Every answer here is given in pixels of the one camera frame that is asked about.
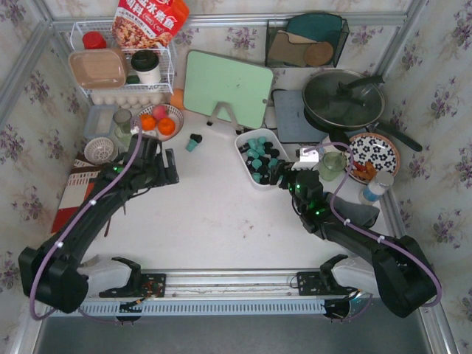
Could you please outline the grey microfibre cloth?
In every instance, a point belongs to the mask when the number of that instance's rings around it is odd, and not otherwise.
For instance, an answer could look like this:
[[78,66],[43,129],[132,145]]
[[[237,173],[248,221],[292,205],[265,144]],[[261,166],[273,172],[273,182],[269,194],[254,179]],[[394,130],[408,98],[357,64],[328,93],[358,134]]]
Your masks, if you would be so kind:
[[348,218],[360,226],[367,228],[374,226],[380,215],[379,208],[375,206],[355,204],[339,197],[333,197],[333,194],[329,194],[327,199],[329,201],[334,199],[334,209],[340,216]]

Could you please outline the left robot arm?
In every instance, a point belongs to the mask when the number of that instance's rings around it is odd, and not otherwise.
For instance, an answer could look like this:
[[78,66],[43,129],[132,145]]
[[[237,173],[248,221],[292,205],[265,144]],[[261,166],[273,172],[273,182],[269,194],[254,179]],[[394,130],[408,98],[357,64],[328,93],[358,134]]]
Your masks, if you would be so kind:
[[40,247],[26,247],[19,254],[21,284],[32,317],[40,317],[37,301],[64,313],[77,310],[89,291],[89,281],[78,268],[105,223],[139,190],[178,181],[173,150],[164,149],[157,138],[133,136],[127,153],[103,165],[72,218]]

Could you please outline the white plastic storage basket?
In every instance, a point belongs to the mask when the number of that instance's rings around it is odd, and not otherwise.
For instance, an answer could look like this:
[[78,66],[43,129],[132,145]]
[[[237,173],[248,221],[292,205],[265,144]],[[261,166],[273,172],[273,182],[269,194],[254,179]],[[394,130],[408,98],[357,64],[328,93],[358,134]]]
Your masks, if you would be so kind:
[[[280,151],[276,159],[266,155],[265,142],[272,142]],[[256,190],[267,191],[276,188],[269,184],[269,169],[279,160],[287,162],[288,154],[272,130],[260,128],[242,133],[235,140],[235,148],[244,165],[245,173]]]

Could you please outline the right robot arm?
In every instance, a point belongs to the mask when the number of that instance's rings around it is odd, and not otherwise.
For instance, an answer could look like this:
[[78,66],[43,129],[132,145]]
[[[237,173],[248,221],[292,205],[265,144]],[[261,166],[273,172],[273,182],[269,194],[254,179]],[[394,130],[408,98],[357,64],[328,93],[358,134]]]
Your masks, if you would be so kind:
[[316,170],[292,170],[283,160],[269,170],[269,184],[289,191],[308,233],[339,244],[373,267],[379,296],[392,313],[405,318],[440,301],[439,280],[414,238],[384,236],[350,220],[335,207],[342,200],[324,191]]

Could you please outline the teal capsule top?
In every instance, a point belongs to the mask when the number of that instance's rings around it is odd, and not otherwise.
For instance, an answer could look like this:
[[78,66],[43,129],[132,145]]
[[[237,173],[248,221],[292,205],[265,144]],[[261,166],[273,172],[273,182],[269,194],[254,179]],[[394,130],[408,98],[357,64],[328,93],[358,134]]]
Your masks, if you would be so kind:
[[198,143],[195,140],[190,139],[186,145],[186,150],[188,152],[192,152],[197,146],[198,146]]

